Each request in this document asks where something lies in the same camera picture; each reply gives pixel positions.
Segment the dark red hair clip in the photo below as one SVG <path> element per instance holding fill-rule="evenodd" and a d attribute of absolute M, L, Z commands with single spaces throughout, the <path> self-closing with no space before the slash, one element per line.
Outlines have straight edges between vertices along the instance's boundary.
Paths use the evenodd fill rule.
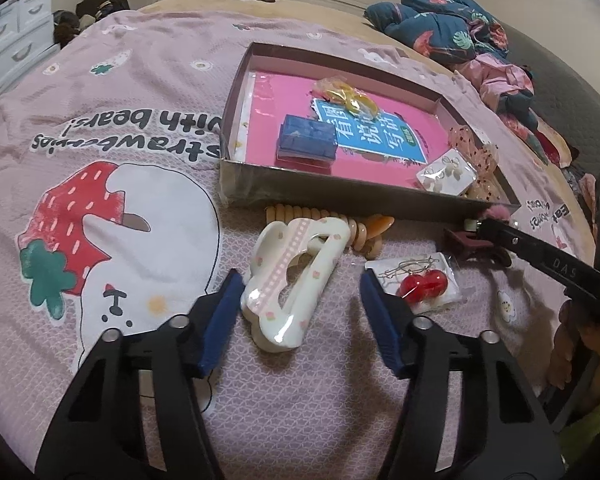
<path fill-rule="evenodd" d="M 496 246 L 490 240 L 482 240 L 475 232 L 452 231 L 443 229 L 442 246 L 445 252 L 451 254 L 458 262 L 468 260 L 490 261 L 509 268 L 513 261 L 505 248 Z"/>

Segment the beige dotted mesh bow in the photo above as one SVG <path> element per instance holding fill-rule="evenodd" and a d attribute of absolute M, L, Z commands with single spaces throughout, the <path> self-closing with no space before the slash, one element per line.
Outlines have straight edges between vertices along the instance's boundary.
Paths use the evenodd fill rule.
<path fill-rule="evenodd" d="M 498 149 L 492 143 L 477 145 L 476 136 L 466 127 L 453 127 L 449 131 L 450 147 L 455 148 L 475 169 L 476 180 L 466 191 L 472 200 L 499 203 L 502 193 L 495 177 L 498 169 Z"/>

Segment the red cherry earrings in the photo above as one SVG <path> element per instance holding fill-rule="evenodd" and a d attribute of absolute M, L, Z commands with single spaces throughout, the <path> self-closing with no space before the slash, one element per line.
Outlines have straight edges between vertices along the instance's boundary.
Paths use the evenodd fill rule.
<path fill-rule="evenodd" d="M 381 288 L 401 298 L 415 314 L 441 311 L 463 299 L 452 259 L 443 252 L 367 261 Z"/>

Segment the white petal earrings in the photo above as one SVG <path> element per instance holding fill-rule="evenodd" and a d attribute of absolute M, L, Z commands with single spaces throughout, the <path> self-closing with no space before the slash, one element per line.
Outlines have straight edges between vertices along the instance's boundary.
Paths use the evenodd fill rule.
<path fill-rule="evenodd" d="M 449 196 L 463 195 L 477 179 L 477 171 L 455 148 L 422 168 L 416 179 L 425 191 Z"/>

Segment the cream white hair claw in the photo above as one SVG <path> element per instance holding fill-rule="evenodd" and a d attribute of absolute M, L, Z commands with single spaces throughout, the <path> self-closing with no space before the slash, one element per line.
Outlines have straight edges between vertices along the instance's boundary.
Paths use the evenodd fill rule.
<path fill-rule="evenodd" d="M 251 337 L 270 353 L 298 349 L 326 285 L 346 249 L 347 229 L 268 224 L 254 246 L 240 307 Z"/>

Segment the small blue jewelry box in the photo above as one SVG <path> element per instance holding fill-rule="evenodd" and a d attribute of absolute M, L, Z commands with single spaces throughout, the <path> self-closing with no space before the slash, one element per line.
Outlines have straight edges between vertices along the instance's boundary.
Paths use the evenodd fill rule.
<path fill-rule="evenodd" d="M 279 128 L 276 156 L 330 166 L 336 160 L 338 146 L 334 125 L 287 115 Z"/>

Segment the yellow hoop earrings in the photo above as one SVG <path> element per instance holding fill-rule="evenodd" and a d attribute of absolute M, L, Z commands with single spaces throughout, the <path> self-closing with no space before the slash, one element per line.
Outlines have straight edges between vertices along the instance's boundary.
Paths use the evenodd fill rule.
<path fill-rule="evenodd" d="M 355 117 L 375 119 L 380 113 L 379 106 L 367 94 L 339 77 L 318 80 L 313 85 L 312 94 L 316 98 L 343 106 Z"/>

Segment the orange beige hair claw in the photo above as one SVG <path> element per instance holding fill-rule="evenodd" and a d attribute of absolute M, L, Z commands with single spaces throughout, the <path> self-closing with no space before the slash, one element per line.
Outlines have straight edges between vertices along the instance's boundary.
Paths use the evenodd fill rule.
<path fill-rule="evenodd" d="M 289 224 L 304 220 L 320 226 L 323 231 L 328 224 L 330 226 L 338 224 L 340 234 L 347 229 L 347 235 L 344 237 L 346 247 L 366 260 L 379 258 L 384 244 L 382 237 L 396 222 L 395 218 L 385 214 L 372 214 L 369 217 L 358 219 L 327 209 L 289 204 L 266 206 L 264 214 L 265 224 L 273 222 Z"/>

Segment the pink book in tray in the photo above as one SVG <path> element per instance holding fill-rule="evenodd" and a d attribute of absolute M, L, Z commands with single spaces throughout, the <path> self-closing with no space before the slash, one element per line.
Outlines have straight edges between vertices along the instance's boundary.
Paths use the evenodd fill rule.
<path fill-rule="evenodd" d="M 363 122 L 343 106 L 317 99 L 310 78 L 250 72 L 247 101 L 238 119 L 232 157 L 253 166 L 297 169 L 350 180 L 417 188 L 416 174 L 450 149 L 449 129 L 440 110 L 420 110 L 397 99 L 372 94 L 380 116 Z M 287 115 L 318 119 L 334 125 L 336 160 L 330 165 L 279 159 L 276 141 Z"/>

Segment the floral teal pink quilt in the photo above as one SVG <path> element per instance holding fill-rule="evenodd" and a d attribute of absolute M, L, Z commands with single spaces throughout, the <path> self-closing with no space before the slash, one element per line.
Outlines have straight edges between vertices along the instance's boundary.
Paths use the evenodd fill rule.
<path fill-rule="evenodd" d="M 532 110 L 532 73 L 507 59 L 505 28 L 475 0 L 378 2 L 366 8 L 364 18 L 390 38 L 460 73 L 542 162 L 567 165 L 558 146 L 539 129 Z"/>

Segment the dark shallow cardboard tray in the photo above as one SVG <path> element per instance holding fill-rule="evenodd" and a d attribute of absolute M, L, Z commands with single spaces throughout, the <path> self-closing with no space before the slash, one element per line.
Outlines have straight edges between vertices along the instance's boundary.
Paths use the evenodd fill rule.
<path fill-rule="evenodd" d="M 452 222 L 519 200 L 501 170 L 484 194 L 451 144 L 488 138 L 460 107 L 416 81 L 345 58 L 250 44 L 220 133 L 219 189 L 232 206 L 288 204 Z"/>

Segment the white plastic drawer cabinet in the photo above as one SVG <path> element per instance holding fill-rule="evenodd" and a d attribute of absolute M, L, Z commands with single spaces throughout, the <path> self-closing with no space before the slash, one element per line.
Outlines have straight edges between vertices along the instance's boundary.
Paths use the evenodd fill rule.
<path fill-rule="evenodd" d="M 58 50 L 52 0 L 0 4 L 0 93 Z"/>

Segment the dark bag on floor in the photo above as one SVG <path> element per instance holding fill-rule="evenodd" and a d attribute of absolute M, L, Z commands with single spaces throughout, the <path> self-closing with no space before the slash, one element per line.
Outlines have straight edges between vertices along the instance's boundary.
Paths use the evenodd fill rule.
<path fill-rule="evenodd" d="M 73 11 L 57 10 L 54 17 L 54 43 L 64 48 L 81 32 L 106 16 L 130 10 L 129 0 L 82 0 Z"/>

